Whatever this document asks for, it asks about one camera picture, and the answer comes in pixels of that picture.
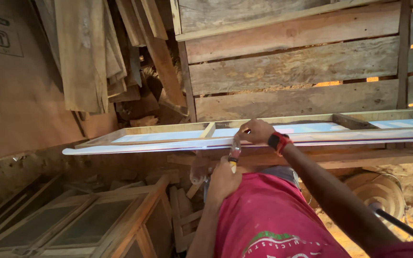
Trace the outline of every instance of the dirt floor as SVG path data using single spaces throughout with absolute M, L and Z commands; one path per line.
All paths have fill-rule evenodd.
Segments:
M 167 155 L 172 152 L 148 152 L 127 154 L 104 154 L 66 156 L 61 150 L 72 147 L 74 144 L 59 146 L 36 154 L 25 156 L 19 161 L 7 159 L 0 161 L 0 202 L 10 196 L 17 188 L 26 185 L 40 173 L 51 176 L 63 173 L 65 180 L 69 182 L 83 182 L 95 174 L 103 175 L 106 186 L 109 187 L 113 180 L 120 180 L 122 175 L 129 171 L 138 174 L 135 180 L 128 183 L 144 180 L 148 171 L 159 171 L 178 168 L 180 171 L 180 183 L 176 186 L 188 191 L 191 183 L 189 179 L 188 165 L 180 165 L 167 162 Z M 410 225 L 413 226 L 413 164 L 380 166 L 381 171 L 395 175 L 401 182 L 404 197 L 408 206 L 407 216 Z M 334 169 L 331 173 L 344 180 L 349 176 L 362 172 L 361 168 Z M 310 193 L 304 188 L 303 195 L 315 209 L 320 219 L 324 222 L 331 234 L 349 252 L 352 257 L 367 257 L 367 255 L 354 244 L 318 207 L 316 200 L 310 201 Z M 203 191 L 200 189 L 193 197 L 194 211 L 202 209 Z M 396 231 L 400 238 L 405 240 L 408 236 Z

